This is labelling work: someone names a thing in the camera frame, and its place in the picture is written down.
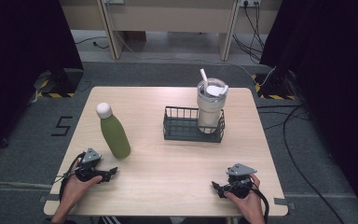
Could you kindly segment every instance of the green bottle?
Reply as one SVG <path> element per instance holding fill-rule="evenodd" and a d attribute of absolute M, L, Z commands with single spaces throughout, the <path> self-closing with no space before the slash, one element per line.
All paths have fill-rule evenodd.
<path fill-rule="evenodd" d="M 101 131 L 103 138 L 118 159 L 124 159 L 131 153 L 131 147 L 124 128 L 120 121 L 113 115 L 108 103 L 100 103 L 97 106 L 97 114 L 101 119 Z"/>

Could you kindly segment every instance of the wooden table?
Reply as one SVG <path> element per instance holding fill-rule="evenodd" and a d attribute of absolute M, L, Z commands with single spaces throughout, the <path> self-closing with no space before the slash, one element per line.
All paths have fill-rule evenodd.
<path fill-rule="evenodd" d="M 91 91 L 63 158 L 58 175 L 73 159 L 93 147 L 103 155 L 98 170 L 118 167 L 110 182 L 96 185 L 71 211 L 81 216 L 237 217 L 235 205 L 220 199 L 211 181 L 227 184 L 226 169 L 236 162 L 255 168 L 260 190 L 269 201 L 271 216 L 284 216 L 287 206 L 269 146 L 250 90 L 231 88 L 225 110 L 221 143 L 164 140 L 166 105 L 197 107 L 197 88 L 96 87 Z M 121 121 L 131 144 L 124 160 L 113 157 L 103 140 L 95 108 L 107 102 Z M 53 185 L 58 194 L 61 183 Z M 53 215 L 58 202 L 47 201 Z"/>

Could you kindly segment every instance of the hand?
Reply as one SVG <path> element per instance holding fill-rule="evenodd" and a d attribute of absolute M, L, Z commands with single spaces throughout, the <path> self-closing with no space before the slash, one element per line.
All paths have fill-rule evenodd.
<path fill-rule="evenodd" d="M 254 180 L 252 186 L 253 189 L 258 189 L 260 186 L 260 180 L 255 175 L 250 175 Z M 242 215 L 252 224 L 265 223 L 263 217 L 263 211 L 261 209 L 260 198 L 252 191 L 249 191 L 248 196 L 244 199 L 240 199 L 231 192 L 226 192 L 225 196 L 234 202 Z"/>
<path fill-rule="evenodd" d="M 78 161 L 75 162 L 73 169 L 77 167 Z M 99 183 L 103 177 L 101 175 L 94 176 L 87 182 L 80 181 L 74 172 L 71 173 L 65 189 L 63 190 L 60 205 L 57 208 L 54 217 L 51 219 L 53 223 L 64 223 L 71 209 L 86 194 L 91 186 Z"/>

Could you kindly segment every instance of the gray floor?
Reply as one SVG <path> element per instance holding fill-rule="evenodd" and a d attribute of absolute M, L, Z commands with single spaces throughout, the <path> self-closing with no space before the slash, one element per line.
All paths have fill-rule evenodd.
<path fill-rule="evenodd" d="M 73 31 L 73 34 L 76 42 L 104 36 L 100 31 Z M 247 45 L 252 41 L 251 35 L 239 35 L 239 38 Z M 291 158 L 284 145 L 282 125 L 278 124 L 293 108 L 262 106 L 299 105 L 301 101 L 298 97 L 294 101 L 259 99 L 250 75 L 267 73 L 271 68 L 253 63 L 235 42 L 231 45 L 228 61 L 222 63 L 216 36 L 211 34 L 148 32 L 147 42 L 127 42 L 134 52 L 124 49 L 118 61 L 112 59 L 109 49 L 93 46 L 94 41 L 107 46 L 104 38 L 77 45 L 85 73 L 75 97 L 38 98 L 13 129 L 9 147 L 0 148 L 0 223 L 42 223 L 46 217 L 43 199 L 48 195 L 92 87 L 193 86 L 200 80 L 201 67 L 213 77 L 223 77 L 229 86 L 249 88 L 254 94 L 283 193 L 290 205 L 287 216 L 271 217 L 268 223 L 339 223 L 309 183 L 331 204 L 344 223 L 358 223 L 358 200 L 339 167 L 329 157 L 328 147 L 318 134 L 309 111 L 301 107 L 296 112 L 298 117 L 289 119 L 286 125 Z M 53 137 L 52 133 L 61 131 L 56 129 L 61 116 L 72 117 L 62 123 L 71 128 L 66 136 Z M 96 220 L 89 217 L 71 219 L 78 224 Z M 172 220 L 180 223 L 182 217 Z"/>

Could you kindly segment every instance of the white tumbler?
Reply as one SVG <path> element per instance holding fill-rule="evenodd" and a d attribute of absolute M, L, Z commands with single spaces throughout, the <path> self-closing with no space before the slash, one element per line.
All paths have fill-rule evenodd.
<path fill-rule="evenodd" d="M 208 78 L 207 88 L 202 80 L 197 87 L 197 104 L 199 105 L 199 129 L 204 133 L 214 133 L 225 106 L 228 85 L 220 79 Z"/>

